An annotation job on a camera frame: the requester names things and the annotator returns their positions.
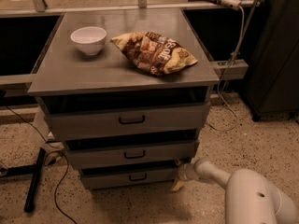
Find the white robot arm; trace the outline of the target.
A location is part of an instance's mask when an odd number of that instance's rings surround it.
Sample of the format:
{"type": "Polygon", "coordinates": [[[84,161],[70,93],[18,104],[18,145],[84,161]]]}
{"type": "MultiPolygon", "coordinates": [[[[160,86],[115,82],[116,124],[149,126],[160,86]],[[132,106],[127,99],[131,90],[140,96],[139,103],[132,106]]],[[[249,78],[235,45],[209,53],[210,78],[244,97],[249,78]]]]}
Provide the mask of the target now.
{"type": "Polygon", "coordinates": [[[214,183],[225,190],[225,224],[296,224],[298,220],[294,201],[250,169],[227,173],[206,159],[180,162],[172,191],[188,181],[214,183]]]}

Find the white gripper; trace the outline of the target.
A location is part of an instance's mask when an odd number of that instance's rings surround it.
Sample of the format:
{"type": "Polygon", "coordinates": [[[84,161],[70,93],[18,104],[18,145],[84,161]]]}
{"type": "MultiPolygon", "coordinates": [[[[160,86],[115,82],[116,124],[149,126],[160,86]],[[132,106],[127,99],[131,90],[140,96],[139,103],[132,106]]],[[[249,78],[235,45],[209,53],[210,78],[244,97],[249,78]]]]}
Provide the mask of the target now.
{"type": "Polygon", "coordinates": [[[193,181],[197,179],[197,173],[194,171],[194,165],[192,163],[183,163],[181,160],[175,160],[178,168],[178,178],[174,180],[171,191],[179,191],[187,181],[193,181]]]}

